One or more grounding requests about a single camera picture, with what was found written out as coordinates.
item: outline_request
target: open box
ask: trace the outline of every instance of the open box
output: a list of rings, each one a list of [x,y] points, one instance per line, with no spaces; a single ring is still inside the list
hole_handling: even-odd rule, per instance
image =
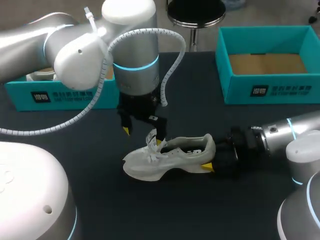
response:
[[[221,27],[215,58],[226,104],[320,103],[320,41],[310,26]]]
[[[5,89],[17,111],[83,110],[93,99],[96,88],[85,91],[71,90],[60,81],[26,81],[21,77],[6,83]],[[93,109],[116,109],[119,89],[112,68]]]

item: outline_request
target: shoe tongue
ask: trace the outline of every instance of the shoe tongue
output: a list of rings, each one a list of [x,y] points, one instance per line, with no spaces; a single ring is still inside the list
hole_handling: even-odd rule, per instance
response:
[[[157,152],[158,145],[157,145],[157,129],[151,130],[149,134],[145,138],[146,145],[148,146],[149,150],[152,152]]]
[[[157,145],[157,129],[151,130],[145,138],[146,145],[153,153],[160,152],[165,146],[166,140],[164,139],[159,145]]]

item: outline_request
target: logo on box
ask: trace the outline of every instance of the logo on box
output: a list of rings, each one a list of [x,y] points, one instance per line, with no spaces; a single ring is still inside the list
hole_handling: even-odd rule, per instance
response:
[[[250,97],[264,97],[268,92],[268,85],[255,85],[252,88]]]
[[[51,103],[49,95],[46,91],[32,91],[31,95],[37,104]]]

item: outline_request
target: white spiral cable wrap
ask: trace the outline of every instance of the white spiral cable wrap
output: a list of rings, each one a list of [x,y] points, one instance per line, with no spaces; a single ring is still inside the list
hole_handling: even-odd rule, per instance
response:
[[[85,107],[85,109],[83,109],[78,115],[76,115],[72,119],[65,121],[61,124],[58,124],[53,127],[45,128],[45,129],[34,130],[34,131],[19,131],[19,130],[10,130],[10,129],[5,129],[5,128],[0,128],[0,133],[5,134],[5,135],[13,135],[13,136],[43,135],[43,134],[48,134],[48,133],[52,133],[52,132],[64,129],[64,128],[70,126],[71,124],[74,124],[75,122],[79,121],[94,107],[94,105],[97,103],[97,101],[100,97],[101,91],[102,91],[104,83],[105,83],[105,77],[107,74],[107,70],[113,64],[112,51],[115,48],[115,46],[118,43],[120,43],[121,41],[123,41],[124,39],[130,38],[135,35],[140,35],[140,34],[168,35],[168,36],[172,36],[172,37],[177,38],[181,42],[181,50],[180,50],[179,56],[177,57],[177,59],[175,60],[174,64],[171,66],[169,71],[166,73],[166,75],[164,76],[162,83],[161,83],[161,88],[160,88],[161,104],[164,107],[167,106],[168,103],[167,103],[166,94],[165,94],[166,84],[168,82],[169,77],[176,70],[176,68],[178,67],[179,63],[181,62],[182,58],[185,55],[186,42],[180,34],[174,32],[174,31],[171,31],[171,30],[162,29],[162,28],[142,28],[142,29],[128,31],[112,41],[108,50],[106,51],[106,54],[104,56],[104,60],[102,62],[100,79],[98,82],[96,92],[93,96],[93,99]]]

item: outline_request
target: floor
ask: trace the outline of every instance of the floor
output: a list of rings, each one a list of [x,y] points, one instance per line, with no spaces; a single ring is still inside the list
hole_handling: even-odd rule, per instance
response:
[[[181,34],[189,44],[190,31],[173,26],[165,10],[166,0],[154,0],[157,7],[158,27]],[[36,20],[48,13],[65,12],[78,21],[86,21],[84,7],[88,6],[95,16],[101,15],[104,0],[1,0],[0,30],[15,28]],[[228,12],[218,26],[261,26],[261,25],[305,25],[317,7],[317,0],[247,0],[245,8]],[[320,35],[320,23],[314,24]],[[198,51],[212,51],[216,47],[217,26],[199,32]],[[161,52],[179,51],[175,39],[161,36]]]

